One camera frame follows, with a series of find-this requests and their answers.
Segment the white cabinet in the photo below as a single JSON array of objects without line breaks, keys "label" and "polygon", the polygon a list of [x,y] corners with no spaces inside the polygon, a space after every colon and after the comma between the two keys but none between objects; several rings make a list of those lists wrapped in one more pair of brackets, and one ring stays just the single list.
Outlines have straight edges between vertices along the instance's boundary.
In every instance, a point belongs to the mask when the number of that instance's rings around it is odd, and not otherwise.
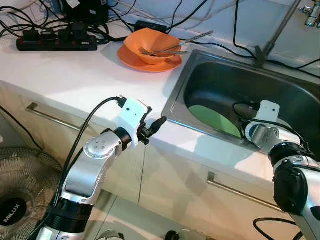
[{"label": "white cabinet", "polygon": [[[32,133],[37,142],[44,147],[45,152],[52,155],[63,165],[74,140],[78,135],[78,131],[27,112],[25,109],[32,102],[34,102],[32,99],[23,97],[11,91],[6,85],[0,85],[0,105],[12,113]],[[45,104],[37,102],[37,105],[38,107],[36,110],[39,112],[43,112],[75,126],[81,126],[84,122],[84,120],[79,117],[49,107]],[[3,116],[12,123],[26,143],[36,147],[18,125],[5,114],[3,114]],[[107,121],[106,126],[108,128],[115,127],[113,123],[108,123]],[[76,152],[78,152],[88,139],[99,135],[107,127],[90,123],[90,127],[88,127],[83,134]],[[127,149],[123,152],[123,154],[114,161],[114,165],[108,170],[103,189],[114,195],[137,203],[141,186],[144,153],[145,146],[143,144],[140,144],[135,149]]]},{"label": "white cabinet", "polygon": [[[291,219],[288,214],[209,185],[209,172],[215,173],[219,183],[274,204],[273,192],[151,145],[146,148],[139,204],[217,240],[264,240],[253,227],[254,219]],[[291,240],[300,231],[285,223],[258,224],[276,240]]]}]

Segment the sink basin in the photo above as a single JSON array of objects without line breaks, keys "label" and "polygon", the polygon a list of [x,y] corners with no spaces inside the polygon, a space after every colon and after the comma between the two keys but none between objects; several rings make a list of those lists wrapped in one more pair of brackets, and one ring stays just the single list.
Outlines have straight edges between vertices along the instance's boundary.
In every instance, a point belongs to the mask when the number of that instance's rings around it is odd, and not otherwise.
[{"label": "sink basin", "polygon": [[[162,115],[187,128],[256,149],[232,129],[240,131],[243,124],[232,104],[262,100],[280,105],[280,122],[300,133],[320,160],[319,85],[200,50],[192,52]],[[255,116],[248,108],[244,111]]]}]

